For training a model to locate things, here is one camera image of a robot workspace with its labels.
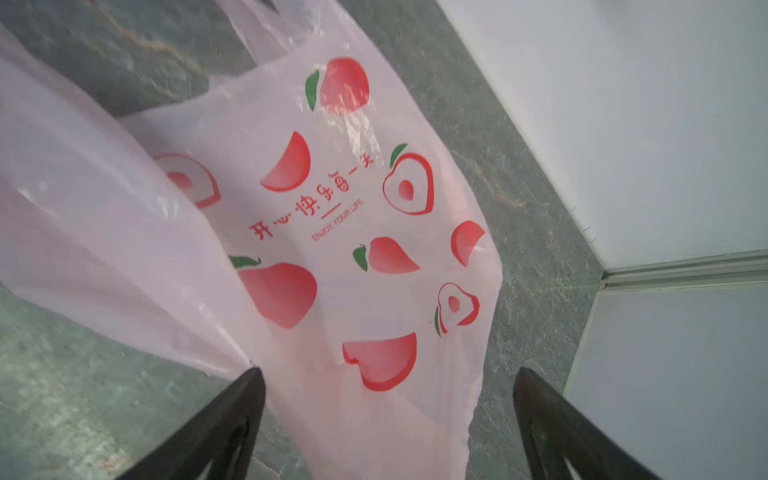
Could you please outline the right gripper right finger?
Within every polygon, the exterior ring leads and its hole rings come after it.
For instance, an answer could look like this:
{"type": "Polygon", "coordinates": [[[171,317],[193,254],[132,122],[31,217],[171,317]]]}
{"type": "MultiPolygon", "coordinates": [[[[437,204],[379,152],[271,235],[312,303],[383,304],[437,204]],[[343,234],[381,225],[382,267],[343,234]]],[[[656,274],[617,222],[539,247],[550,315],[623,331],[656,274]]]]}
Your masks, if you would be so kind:
{"type": "Polygon", "coordinates": [[[514,408],[533,479],[655,479],[534,370],[518,371],[514,408]]]}

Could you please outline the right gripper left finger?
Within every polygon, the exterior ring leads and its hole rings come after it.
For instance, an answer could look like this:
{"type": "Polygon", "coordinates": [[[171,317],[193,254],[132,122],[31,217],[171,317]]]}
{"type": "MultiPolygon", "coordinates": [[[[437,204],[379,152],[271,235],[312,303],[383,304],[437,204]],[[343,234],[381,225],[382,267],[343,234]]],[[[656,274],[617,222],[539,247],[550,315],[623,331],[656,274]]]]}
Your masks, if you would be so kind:
{"type": "Polygon", "coordinates": [[[265,408],[262,372],[250,368],[122,479],[244,479],[265,408]]]}

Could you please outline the pink fruit-print plastic bag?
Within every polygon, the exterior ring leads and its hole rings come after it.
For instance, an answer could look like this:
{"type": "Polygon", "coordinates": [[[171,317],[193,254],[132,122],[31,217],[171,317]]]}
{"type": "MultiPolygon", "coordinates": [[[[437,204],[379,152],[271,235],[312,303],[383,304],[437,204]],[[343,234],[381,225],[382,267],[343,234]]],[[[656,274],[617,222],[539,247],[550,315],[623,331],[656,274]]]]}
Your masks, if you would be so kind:
{"type": "Polygon", "coordinates": [[[472,191],[335,1],[225,1],[258,66],[114,118],[1,33],[1,281],[235,378],[316,479],[461,479],[502,283],[472,191]]]}

